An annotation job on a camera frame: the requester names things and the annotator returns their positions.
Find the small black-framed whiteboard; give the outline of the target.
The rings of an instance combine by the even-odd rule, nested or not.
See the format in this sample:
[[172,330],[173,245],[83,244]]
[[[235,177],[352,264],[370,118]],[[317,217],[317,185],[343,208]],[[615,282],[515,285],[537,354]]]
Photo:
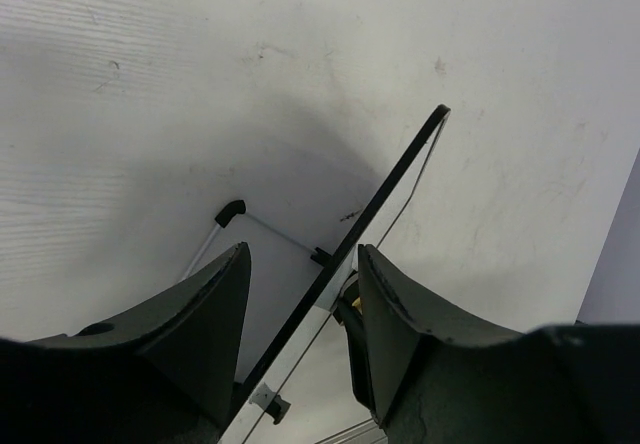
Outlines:
[[233,220],[251,223],[265,237],[253,253],[255,293],[250,300],[256,312],[272,322],[266,331],[243,327],[241,345],[255,342],[262,352],[238,358],[231,407],[213,442],[243,443],[262,417],[280,420],[286,415],[289,404],[279,392],[333,315],[339,293],[355,272],[359,240],[369,229],[376,243],[386,238],[411,201],[450,112],[444,104],[436,107],[369,203],[345,217],[349,229],[332,253],[312,248],[260,219],[241,199],[229,202],[215,216],[183,275],[190,277],[203,267],[219,233]]

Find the yellow bone-shaped eraser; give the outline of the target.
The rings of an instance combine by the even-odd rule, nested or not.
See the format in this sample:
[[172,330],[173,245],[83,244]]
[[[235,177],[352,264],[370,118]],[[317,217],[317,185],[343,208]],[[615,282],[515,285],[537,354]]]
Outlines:
[[361,302],[361,298],[360,297],[350,299],[349,303],[350,303],[351,307],[354,308],[355,310],[357,310],[359,313],[363,312],[362,302]]

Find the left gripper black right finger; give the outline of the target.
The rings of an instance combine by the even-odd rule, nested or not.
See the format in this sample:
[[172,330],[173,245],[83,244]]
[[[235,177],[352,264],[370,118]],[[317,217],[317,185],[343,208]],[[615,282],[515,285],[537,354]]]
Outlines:
[[355,396],[392,443],[635,443],[639,329],[519,333],[358,250]]

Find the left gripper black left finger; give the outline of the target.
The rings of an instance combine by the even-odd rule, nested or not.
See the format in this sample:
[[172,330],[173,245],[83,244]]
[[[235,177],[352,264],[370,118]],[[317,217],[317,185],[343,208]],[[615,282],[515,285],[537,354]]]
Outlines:
[[5,443],[215,443],[228,422],[250,284],[239,243],[73,336],[1,343]]

